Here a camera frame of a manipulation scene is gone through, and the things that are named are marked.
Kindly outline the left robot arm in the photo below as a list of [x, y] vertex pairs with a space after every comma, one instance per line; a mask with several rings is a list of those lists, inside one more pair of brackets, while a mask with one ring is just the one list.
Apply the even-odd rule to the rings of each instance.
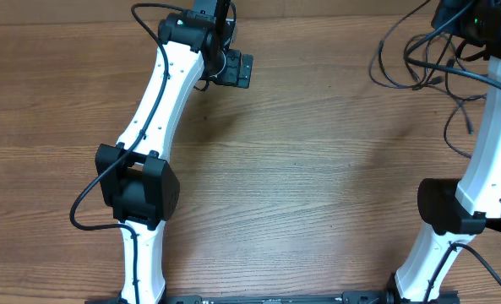
[[115, 145], [95, 154], [105, 204], [122, 232], [124, 283], [114, 303], [162, 303], [163, 232], [180, 182], [169, 165], [172, 142], [188, 97], [199, 81], [246, 89], [253, 57], [231, 48], [237, 27], [233, 2], [197, 1], [170, 13], [149, 33], [155, 66], [139, 106]]

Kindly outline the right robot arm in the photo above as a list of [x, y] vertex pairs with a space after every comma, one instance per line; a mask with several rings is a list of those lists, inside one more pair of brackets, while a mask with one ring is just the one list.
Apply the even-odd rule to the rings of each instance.
[[501, 1], [442, 1], [432, 27], [427, 41], [447, 33], [463, 44], [481, 47], [470, 59], [486, 60], [487, 74], [415, 60], [414, 46], [405, 50], [405, 60], [487, 84], [486, 105], [465, 175], [420, 183], [417, 205], [422, 228], [407, 260], [389, 281], [385, 303], [458, 302], [456, 293], [439, 291], [449, 268], [485, 229], [501, 232]]

